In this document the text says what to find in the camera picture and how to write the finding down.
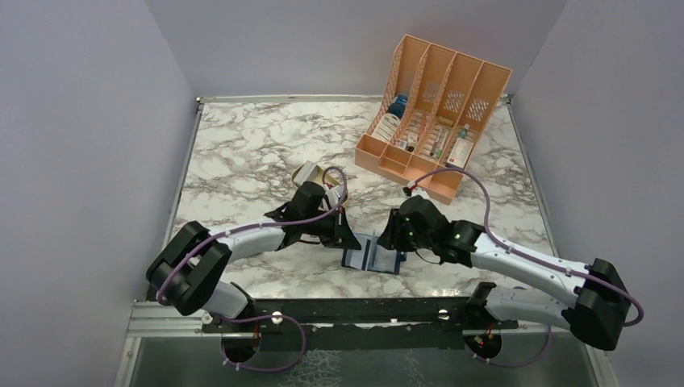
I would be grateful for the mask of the blue leather card holder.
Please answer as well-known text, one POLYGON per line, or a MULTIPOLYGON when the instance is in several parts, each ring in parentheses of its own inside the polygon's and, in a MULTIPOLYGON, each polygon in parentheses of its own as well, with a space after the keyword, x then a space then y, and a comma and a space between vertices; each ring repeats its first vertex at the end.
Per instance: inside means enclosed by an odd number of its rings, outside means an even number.
POLYGON ((407 260, 406 252, 383 248, 377 243, 376 235, 355 233, 354 236, 360 242, 362 249, 345 249, 341 259, 343 268, 392 275, 400 273, 401 264, 407 260))

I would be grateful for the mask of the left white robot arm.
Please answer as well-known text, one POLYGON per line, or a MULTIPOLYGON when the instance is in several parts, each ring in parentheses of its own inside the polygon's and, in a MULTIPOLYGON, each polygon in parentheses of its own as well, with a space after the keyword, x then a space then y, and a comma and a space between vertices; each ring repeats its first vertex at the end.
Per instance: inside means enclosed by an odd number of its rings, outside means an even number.
POLYGON ((253 321, 251 297, 234 283, 220 280, 228 264, 264 252, 276 252, 314 236, 326 248, 359 250, 340 204, 324 211, 324 187, 300 185, 290 201, 254 223, 212 233, 197 221, 186 223, 162 249, 145 274, 161 303, 186 316, 199 310, 223 317, 234 331, 253 321))

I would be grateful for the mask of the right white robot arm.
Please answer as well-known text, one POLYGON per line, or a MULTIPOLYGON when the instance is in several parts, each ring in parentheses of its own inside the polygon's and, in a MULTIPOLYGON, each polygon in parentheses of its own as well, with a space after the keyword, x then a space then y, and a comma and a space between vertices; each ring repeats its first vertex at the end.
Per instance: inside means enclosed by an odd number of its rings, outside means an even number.
POLYGON ((397 252, 425 249, 441 263, 502 274, 526 289, 481 285, 465 307, 474 327, 522 320, 570 331, 591 347, 613 351, 634 305, 615 266, 563 260, 506 244, 482 225, 448 220, 429 200, 413 197, 390 211, 379 245, 397 252))

